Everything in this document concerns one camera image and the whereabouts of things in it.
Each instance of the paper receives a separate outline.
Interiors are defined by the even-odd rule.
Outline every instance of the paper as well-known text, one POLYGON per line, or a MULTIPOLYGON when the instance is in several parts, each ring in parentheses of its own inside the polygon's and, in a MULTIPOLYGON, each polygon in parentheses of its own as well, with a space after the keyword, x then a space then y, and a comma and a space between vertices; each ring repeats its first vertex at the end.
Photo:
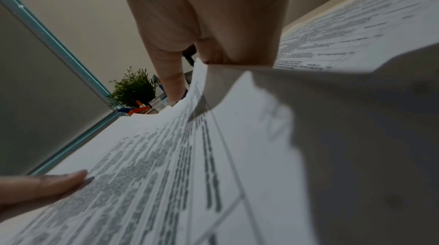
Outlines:
POLYGON ((82 147, 62 165, 94 180, 0 244, 438 243, 439 83, 317 75, 197 61, 182 102, 82 147))
POLYGON ((438 0, 355 0, 288 34, 275 67, 371 72, 439 42, 438 0))

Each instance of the document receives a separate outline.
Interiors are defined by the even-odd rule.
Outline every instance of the document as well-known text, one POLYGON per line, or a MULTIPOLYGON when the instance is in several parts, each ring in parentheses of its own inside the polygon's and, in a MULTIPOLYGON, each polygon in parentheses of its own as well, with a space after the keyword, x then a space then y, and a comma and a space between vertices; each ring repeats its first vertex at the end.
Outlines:
POLYGON ((184 100, 121 118, 64 160, 89 169, 87 184, 0 244, 439 243, 439 81, 362 74, 393 48, 439 43, 439 0, 394 1, 360 0, 294 32, 284 69, 197 61, 184 100), (416 38, 398 33, 421 21, 416 38), (310 57, 296 67, 296 53, 310 57))
POLYGON ((439 42, 438 15, 438 0, 354 0, 285 36, 275 67, 372 72, 394 56, 439 42))

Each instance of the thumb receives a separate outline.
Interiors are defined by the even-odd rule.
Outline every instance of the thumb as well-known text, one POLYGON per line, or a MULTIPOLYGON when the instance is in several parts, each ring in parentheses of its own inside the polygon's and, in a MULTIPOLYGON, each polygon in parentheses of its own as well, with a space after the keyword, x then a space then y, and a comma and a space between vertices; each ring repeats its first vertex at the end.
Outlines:
POLYGON ((5 176, 0 177, 0 205, 62 195, 80 185, 87 171, 68 175, 5 176))
POLYGON ((152 64, 165 89, 170 102, 182 99, 186 87, 184 85, 182 53, 168 52, 146 45, 152 64))

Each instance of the hand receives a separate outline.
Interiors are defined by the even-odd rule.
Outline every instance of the hand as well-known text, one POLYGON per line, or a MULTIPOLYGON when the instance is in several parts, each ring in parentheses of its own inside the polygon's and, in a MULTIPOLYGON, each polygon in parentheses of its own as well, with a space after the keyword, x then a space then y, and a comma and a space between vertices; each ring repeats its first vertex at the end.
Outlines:
POLYGON ((63 195, 79 186, 87 171, 68 175, 3 176, 0 177, 0 210, 6 205, 63 195))
POLYGON ((273 65, 288 0, 127 0, 171 101, 185 90, 181 51, 208 64, 273 65))

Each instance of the potted plant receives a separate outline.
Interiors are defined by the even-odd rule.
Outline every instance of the potted plant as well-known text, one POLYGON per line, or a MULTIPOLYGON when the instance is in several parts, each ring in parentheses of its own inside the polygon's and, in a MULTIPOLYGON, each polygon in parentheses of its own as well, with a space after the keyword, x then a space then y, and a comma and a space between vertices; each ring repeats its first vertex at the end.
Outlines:
POLYGON ((136 101, 149 105, 149 102, 155 98, 155 89, 158 85, 148 78, 145 69, 132 72, 130 67, 127 71, 128 74, 125 74, 120 81, 110 81, 114 82, 114 92, 108 97, 132 108, 139 107, 136 101))

